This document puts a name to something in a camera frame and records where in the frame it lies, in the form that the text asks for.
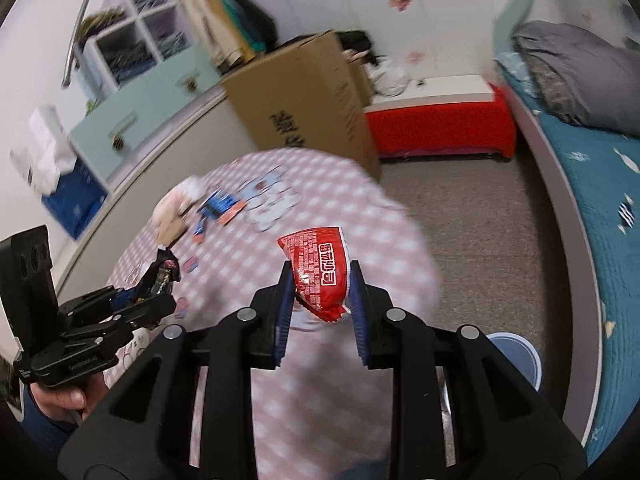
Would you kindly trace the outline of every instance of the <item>bed frame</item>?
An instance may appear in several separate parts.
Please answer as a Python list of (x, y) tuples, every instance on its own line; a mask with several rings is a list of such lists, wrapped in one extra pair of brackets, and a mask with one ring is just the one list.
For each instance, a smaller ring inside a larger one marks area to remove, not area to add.
[[(494, 27), (496, 54), (513, 50), (513, 30), (534, 0), (511, 0)], [(598, 403), (602, 376), (602, 310), (591, 247), (571, 185), (536, 117), (502, 81), (507, 102), (542, 174), (554, 208), (569, 273), (573, 318), (571, 377), (562, 420), (585, 446)]]

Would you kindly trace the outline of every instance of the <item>sleeve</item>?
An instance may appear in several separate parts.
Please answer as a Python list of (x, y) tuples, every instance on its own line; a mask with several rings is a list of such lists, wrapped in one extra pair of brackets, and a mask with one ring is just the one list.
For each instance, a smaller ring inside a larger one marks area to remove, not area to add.
[(31, 441), (52, 460), (55, 460), (67, 439), (78, 427), (69, 422), (58, 422), (44, 415), (31, 397), (31, 389), (24, 389), (24, 418), (21, 423)]

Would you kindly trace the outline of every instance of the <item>red snack bag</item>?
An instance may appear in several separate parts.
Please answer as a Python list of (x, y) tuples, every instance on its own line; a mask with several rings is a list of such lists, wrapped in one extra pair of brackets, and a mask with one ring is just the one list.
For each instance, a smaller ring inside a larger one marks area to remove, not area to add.
[(339, 227), (316, 227), (278, 239), (291, 260), (301, 303), (323, 321), (349, 315), (344, 298), (349, 291), (350, 261)]

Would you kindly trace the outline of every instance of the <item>pink checkered tablecloth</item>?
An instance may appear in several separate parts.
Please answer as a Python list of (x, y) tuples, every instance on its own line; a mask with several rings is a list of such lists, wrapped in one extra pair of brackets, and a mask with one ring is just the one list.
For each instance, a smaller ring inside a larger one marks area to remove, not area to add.
[[(206, 179), (212, 187), (237, 192), (253, 179), (273, 175), (272, 170), (280, 175), (279, 182), (262, 189), (228, 225), (209, 224), (202, 245), (189, 232), (172, 247), (182, 281), (174, 285), (176, 312), (163, 325), (197, 330), (248, 306), (257, 289), (278, 281), (286, 258), (277, 238), (322, 226), (342, 228), (349, 256), (360, 261), (367, 283), (388, 290), (396, 306), (427, 322), (432, 319), (438, 273), (420, 228), (357, 163), (286, 148), (245, 155)], [(196, 213), (186, 219), (191, 231)], [(127, 287), (137, 282), (155, 259), (156, 248), (148, 224), (119, 259), (109, 283)], [(190, 258), (197, 268), (188, 272)], [(327, 324), (297, 305), (291, 329), (282, 366), (252, 370), (260, 478), (329, 480), (357, 462), (384, 456), (390, 443), (391, 371), (362, 366), (350, 322)], [(109, 386), (146, 344), (139, 337), (120, 349), (120, 363), (105, 373)], [(194, 465), (205, 376), (203, 370), (194, 412)]]

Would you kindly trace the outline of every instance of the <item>gray pillow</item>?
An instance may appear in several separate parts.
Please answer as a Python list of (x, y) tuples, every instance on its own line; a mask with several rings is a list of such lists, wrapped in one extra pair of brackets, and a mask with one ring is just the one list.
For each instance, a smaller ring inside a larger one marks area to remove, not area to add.
[(640, 52), (568, 23), (529, 22), (513, 40), (551, 113), (569, 124), (640, 136)]

